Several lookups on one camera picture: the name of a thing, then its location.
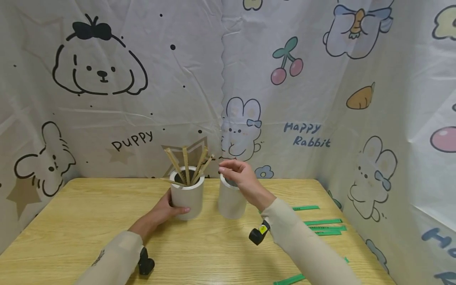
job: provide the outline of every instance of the yellow label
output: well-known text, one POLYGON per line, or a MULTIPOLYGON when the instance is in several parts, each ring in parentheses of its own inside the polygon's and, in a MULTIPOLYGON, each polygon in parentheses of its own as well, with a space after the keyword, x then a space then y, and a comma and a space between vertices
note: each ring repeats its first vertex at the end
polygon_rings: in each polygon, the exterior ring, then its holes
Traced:
POLYGON ((261 227, 258 230, 261 234, 264 234, 268 230, 268 228, 265 225, 261 225, 261 227))

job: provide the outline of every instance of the sleeve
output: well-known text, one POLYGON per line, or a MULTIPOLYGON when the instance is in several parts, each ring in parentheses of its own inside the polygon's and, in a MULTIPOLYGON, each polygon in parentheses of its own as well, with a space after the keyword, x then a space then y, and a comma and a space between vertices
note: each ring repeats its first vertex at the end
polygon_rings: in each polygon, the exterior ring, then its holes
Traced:
POLYGON ((124 231, 111 240, 75 285, 125 285, 143 248, 139 235, 124 231))
POLYGON ((345 260, 306 226, 284 201, 275 199, 261 216, 267 218, 274 242, 290 256, 312 285, 361 284, 345 260))

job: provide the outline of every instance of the wooden table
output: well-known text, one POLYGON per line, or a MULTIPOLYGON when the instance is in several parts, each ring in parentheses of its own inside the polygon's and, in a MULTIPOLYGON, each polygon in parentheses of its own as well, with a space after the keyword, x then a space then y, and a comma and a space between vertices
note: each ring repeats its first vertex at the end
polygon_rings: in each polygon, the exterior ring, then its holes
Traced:
MULTIPOLYGON (((318 181, 261 182, 291 206, 320 206, 297 212, 303 221, 341 218, 348 231, 322 238, 350 260, 363 284, 394 284, 318 181)), ((154 271, 144 279, 136 269, 127 284, 262 285, 299 274, 270 234, 259 246, 249 240, 250 231, 261 223, 256 208, 247 204, 239 220, 218 213, 218 185, 218 179, 206 180, 198 218, 172 220, 153 234, 146 247, 156 263, 154 271)), ((101 248, 149 211, 168 187, 157 179, 70 181, 0 255, 0 284, 73 284, 101 248)))

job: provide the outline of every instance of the left hand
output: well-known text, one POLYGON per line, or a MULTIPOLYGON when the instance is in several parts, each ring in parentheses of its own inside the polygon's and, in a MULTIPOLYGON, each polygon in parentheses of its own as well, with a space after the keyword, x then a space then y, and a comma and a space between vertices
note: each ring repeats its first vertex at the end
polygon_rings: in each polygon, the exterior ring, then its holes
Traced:
POLYGON ((146 215, 139 218, 128 230, 141 236, 143 242, 158 225, 169 218, 188 213, 190 208, 171 206, 171 189, 168 189, 158 203, 146 215))

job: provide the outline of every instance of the hand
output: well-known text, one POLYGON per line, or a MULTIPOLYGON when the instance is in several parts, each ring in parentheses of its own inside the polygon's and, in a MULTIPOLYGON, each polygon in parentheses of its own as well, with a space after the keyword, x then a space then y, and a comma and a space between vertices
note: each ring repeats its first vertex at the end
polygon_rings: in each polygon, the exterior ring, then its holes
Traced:
POLYGON ((232 159, 222 161, 219 166, 218 171, 225 178, 236 182, 245 199, 261 212, 275 200, 275 196, 258 181, 255 172, 247 162, 232 159))
POLYGON ((169 218, 188 213, 190 208, 171 206, 171 189, 168 189, 158 203, 146 215, 140 217, 128 230, 141 236, 143 242, 158 225, 169 218))

